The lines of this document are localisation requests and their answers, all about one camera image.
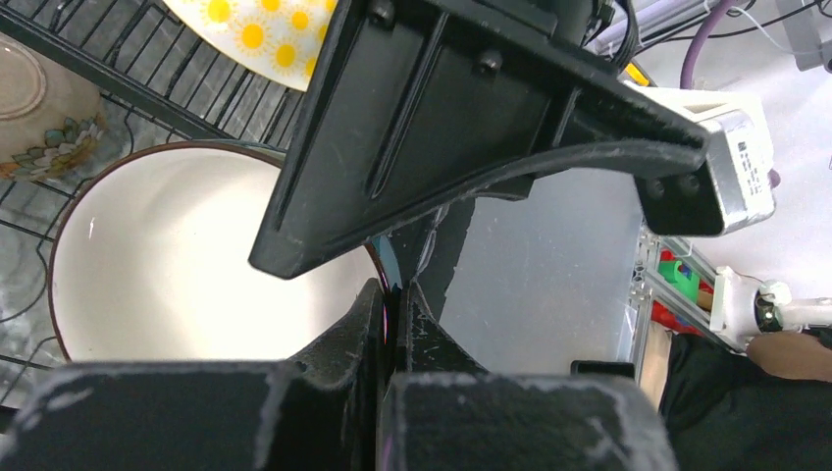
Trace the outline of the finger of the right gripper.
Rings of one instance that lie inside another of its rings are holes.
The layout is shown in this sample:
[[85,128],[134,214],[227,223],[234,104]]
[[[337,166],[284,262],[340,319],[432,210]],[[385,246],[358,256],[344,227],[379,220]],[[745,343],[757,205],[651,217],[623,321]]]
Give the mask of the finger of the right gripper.
[[599,168],[705,160],[707,130],[608,60],[521,23],[514,1],[340,1],[249,255],[283,279],[475,194]]

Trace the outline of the blue yellow patterned bowl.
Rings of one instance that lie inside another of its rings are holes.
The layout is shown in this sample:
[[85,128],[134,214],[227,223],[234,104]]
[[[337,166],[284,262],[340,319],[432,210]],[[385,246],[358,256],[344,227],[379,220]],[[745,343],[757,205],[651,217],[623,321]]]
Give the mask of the blue yellow patterned bowl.
[[337,0],[165,0],[201,39],[247,70],[299,91],[314,73]]

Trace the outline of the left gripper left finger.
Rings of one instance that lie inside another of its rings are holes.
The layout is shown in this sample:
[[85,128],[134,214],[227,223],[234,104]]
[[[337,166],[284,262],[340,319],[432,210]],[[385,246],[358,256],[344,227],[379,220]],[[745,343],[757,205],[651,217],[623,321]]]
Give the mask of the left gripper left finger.
[[74,363],[11,421],[5,470],[370,470],[384,381],[375,281],[292,357]]

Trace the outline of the teal white bowl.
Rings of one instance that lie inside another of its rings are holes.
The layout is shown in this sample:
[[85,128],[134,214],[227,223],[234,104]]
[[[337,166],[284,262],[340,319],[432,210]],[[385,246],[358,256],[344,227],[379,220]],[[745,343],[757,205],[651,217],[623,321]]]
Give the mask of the teal white bowl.
[[281,152],[217,141],[150,147],[77,195],[49,261],[48,303],[69,361],[274,361],[342,318],[369,281],[400,281],[378,238],[296,278],[249,252]]

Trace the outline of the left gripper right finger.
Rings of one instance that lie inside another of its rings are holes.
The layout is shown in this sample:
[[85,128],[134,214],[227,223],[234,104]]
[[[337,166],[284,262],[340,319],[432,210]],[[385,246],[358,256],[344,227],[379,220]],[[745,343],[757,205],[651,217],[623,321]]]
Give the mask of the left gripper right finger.
[[633,380],[489,372],[437,323],[414,282],[398,314],[379,469],[677,468],[662,421]]

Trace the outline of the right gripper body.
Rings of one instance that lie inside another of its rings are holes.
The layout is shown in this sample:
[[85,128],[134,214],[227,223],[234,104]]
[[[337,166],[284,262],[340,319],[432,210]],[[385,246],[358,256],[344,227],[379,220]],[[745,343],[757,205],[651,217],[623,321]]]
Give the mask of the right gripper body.
[[622,13],[625,32],[609,62],[622,72],[635,57],[640,43],[639,25],[632,1],[514,1],[513,13],[521,23],[558,39],[585,46],[609,28]]

